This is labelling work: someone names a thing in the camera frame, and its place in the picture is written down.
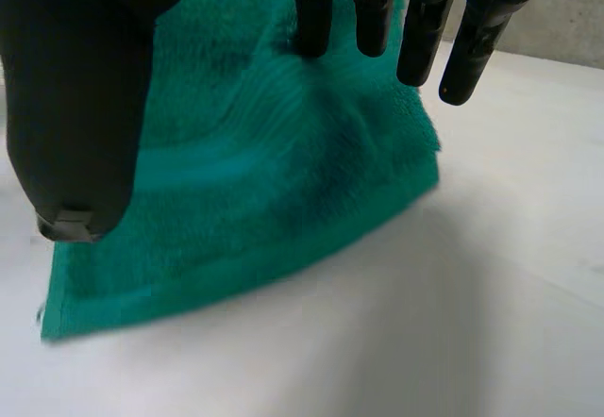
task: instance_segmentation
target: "gray wall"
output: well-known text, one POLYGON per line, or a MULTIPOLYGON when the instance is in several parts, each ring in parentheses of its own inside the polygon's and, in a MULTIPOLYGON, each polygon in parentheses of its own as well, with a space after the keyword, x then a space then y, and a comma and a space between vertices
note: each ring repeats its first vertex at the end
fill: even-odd
MULTIPOLYGON (((451 9, 449 40, 464 4, 456 0, 451 9)), ((604 69, 604 0, 531 0, 513 15, 498 49, 604 69)))

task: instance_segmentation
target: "teal towel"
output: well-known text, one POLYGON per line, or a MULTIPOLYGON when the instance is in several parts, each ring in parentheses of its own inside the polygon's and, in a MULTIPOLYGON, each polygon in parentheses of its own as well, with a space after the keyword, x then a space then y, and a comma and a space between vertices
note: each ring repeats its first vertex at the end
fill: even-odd
POLYGON ((56 245, 42 338, 248 292, 434 186, 437 138, 396 80, 393 24, 386 54, 366 58, 352 0, 335 0, 329 51, 306 60, 293 0, 181 0, 159 18, 131 206, 100 243, 56 245))

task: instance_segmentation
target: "towel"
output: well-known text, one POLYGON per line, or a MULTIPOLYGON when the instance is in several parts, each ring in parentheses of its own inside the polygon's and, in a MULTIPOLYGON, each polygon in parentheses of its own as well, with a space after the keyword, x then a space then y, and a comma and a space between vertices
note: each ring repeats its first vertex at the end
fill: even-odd
POLYGON ((250 292, 346 247, 438 181, 436 134, 352 0, 327 54, 292 47, 293 0, 181 0, 158 19, 134 195, 96 244, 57 243, 42 338, 150 322, 250 292))

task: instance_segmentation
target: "robotic hand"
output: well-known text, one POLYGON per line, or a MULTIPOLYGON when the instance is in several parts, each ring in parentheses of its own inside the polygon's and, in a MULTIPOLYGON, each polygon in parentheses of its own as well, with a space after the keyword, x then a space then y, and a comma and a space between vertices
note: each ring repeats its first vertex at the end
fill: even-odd
MULTIPOLYGON (((0 0, 10 160, 51 241, 95 242, 129 205, 156 19, 179 0, 0 0)), ((300 53, 327 50, 332 0, 295 0, 300 53)), ((411 0, 397 75, 422 85, 452 0, 411 0)), ((441 97, 471 95, 528 0, 467 0, 441 97)), ((393 0, 354 0, 363 54, 384 52, 393 0)))
MULTIPOLYGON (((484 71, 512 15, 529 0, 467 0, 451 56, 441 81, 440 96, 448 104, 465 103, 484 71)), ((297 47, 318 57, 327 50, 331 0, 295 0, 297 47)), ((393 0, 354 0, 357 43, 366 56, 386 47, 393 0)), ((419 87, 428 79, 453 0, 410 0, 396 75, 403 84, 419 87)))

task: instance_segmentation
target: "white surface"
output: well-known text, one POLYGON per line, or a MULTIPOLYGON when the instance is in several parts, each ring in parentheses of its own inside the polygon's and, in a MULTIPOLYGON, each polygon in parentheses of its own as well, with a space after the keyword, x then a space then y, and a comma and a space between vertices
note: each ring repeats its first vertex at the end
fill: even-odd
POLYGON ((60 347, 3 153, 0 415, 604 415, 604 72, 497 54, 452 108, 443 57, 438 191, 288 282, 60 347))

